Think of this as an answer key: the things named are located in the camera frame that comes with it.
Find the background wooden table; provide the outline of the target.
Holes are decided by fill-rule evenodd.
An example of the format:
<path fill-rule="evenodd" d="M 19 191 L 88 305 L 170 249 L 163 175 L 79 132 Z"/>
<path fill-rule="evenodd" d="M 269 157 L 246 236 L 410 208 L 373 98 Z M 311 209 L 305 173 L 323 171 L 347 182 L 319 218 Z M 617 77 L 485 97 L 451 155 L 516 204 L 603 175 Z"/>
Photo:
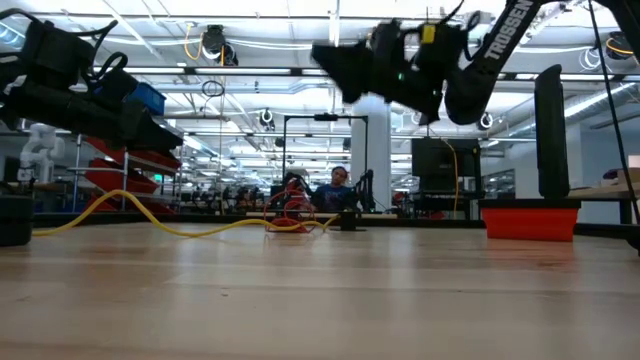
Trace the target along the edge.
<path fill-rule="evenodd" d="M 569 197 L 587 202 L 586 215 L 580 222 L 628 225 L 636 223 L 634 208 L 640 211 L 640 167 L 630 168 L 631 186 L 622 170 L 610 171 L 613 179 L 603 179 L 599 186 L 572 189 Z"/>

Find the red square container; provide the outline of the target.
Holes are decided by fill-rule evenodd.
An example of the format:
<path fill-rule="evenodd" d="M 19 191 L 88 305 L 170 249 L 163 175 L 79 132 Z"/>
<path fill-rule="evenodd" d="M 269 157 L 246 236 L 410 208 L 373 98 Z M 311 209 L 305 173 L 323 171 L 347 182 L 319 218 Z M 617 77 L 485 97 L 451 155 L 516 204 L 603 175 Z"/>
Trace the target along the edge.
<path fill-rule="evenodd" d="M 572 242 L 581 201 L 484 199 L 479 208 L 490 239 Z"/>

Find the blue storage bin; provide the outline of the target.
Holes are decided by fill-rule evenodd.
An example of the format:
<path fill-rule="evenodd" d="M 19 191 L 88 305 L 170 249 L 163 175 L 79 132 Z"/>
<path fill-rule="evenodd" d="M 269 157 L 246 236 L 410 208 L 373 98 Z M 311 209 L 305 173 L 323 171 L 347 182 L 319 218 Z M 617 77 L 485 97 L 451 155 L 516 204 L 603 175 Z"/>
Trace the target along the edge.
<path fill-rule="evenodd" d="M 165 113 L 166 97 L 148 83 L 139 82 L 127 99 L 142 102 L 152 115 L 163 116 Z"/>

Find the tall black rounded post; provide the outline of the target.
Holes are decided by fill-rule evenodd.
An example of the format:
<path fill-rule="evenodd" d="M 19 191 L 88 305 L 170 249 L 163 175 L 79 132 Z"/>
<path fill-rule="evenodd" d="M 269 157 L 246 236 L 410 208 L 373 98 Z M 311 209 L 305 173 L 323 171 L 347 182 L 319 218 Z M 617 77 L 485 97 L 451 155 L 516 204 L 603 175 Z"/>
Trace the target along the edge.
<path fill-rule="evenodd" d="M 538 190 L 545 199 L 562 199 L 570 191 L 561 72 L 562 66 L 555 64 L 535 79 Z"/>

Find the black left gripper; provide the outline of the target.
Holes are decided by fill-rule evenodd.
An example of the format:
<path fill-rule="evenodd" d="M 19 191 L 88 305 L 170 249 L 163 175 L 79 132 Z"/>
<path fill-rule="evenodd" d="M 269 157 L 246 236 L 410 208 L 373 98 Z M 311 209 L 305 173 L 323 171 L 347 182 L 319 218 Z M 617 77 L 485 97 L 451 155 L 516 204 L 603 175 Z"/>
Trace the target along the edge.
<path fill-rule="evenodd" d="M 132 150 L 160 152 L 183 145 L 183 139 L 161 127 L 140 102 L 112 102 L 37 84 L 10 90 L 9 118 L 29 119 Z"/>

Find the black zip case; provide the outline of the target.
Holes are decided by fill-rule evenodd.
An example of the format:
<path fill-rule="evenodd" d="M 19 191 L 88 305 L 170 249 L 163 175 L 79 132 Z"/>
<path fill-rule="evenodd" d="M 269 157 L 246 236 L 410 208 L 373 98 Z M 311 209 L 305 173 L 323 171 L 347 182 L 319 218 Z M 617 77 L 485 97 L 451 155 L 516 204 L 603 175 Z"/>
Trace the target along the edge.
<path fill-rule="evenodd" d="M 31 240 L 34 201 L 23 195 L 0 195 L 0 247 L 24 246 Z"/>

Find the person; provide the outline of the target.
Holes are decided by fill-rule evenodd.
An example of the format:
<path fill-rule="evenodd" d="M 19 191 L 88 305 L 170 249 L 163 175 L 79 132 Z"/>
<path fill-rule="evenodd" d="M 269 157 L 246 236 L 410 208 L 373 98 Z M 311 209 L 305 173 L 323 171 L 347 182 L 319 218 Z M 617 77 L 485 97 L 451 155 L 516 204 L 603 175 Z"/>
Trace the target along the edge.
<path fill-rule="evenodd" d="M 347 180 L 348 171 L 343 166 L 333 168 L 331 181 L 319 186 L 312 195 L 313 209 L 325 213 L 355 210 L 357 207 L 356 191 L 346 185 Z"/>

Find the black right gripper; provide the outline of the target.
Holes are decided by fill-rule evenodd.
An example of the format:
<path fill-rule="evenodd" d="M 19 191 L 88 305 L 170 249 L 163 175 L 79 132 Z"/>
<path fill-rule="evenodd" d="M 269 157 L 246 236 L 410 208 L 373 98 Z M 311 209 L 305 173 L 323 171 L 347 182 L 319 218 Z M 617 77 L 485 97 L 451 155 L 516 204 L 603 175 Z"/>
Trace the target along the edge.
<path fill-rule="evenodd" d="M 440 120 L 439 108 L 443 100 L 446 66 L 437 53 L 436 35 L 439 25 L 423 23 L 414 28 L 402 29 L 401 22 L 392 19 L 378 24 L 369 45 L 359 41 L 353 45 L 334 46 L 314 42 L 311 58 L 336 83 L 344 103 L 355 103 L 362 95 L 382 95 L 410 107 L 421 114 L 420 123 Z M 405 40 L 417 35 L 419 47 L 407 59 Z M 352 68 L 370 62 L 374 56 L 374 69 Z"/>

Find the black monitor cart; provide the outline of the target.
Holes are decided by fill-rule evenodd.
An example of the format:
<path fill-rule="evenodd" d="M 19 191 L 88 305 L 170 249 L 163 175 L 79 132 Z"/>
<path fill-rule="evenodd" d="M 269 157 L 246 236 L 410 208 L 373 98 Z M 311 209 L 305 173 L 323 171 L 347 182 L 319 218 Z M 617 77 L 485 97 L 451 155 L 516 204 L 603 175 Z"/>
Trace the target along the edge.
<path fill-rule="evenodd" d="M 465 220 L 472 218 L 471 203 L 484 197 L 480 144 L 476 139 L 421 138 L 411 141 L 414 177 L 411 194 L 414 214 L 435 213 Z"/>

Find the metal rack red bins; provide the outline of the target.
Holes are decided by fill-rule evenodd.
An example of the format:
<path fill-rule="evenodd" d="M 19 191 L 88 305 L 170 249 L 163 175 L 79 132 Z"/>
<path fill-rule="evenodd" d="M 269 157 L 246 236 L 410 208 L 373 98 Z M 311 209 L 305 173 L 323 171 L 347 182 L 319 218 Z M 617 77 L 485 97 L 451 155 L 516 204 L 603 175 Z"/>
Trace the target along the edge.
<path fill-rule="evenodd" d="M 154 215 L 175 213 L 168 198 L 175 191 L 165 190 L 164 186 L 169 180 L 176 179 L 182 163 L 170 150 L 113 149 L 95 137 L 86 137 L 82 143 L 97 151 L 97 156 L 86 166 L 73 170 L 96 188 L 86 207 L 98 200 L 98 192 L 124 190 L 135 195 Z"/>

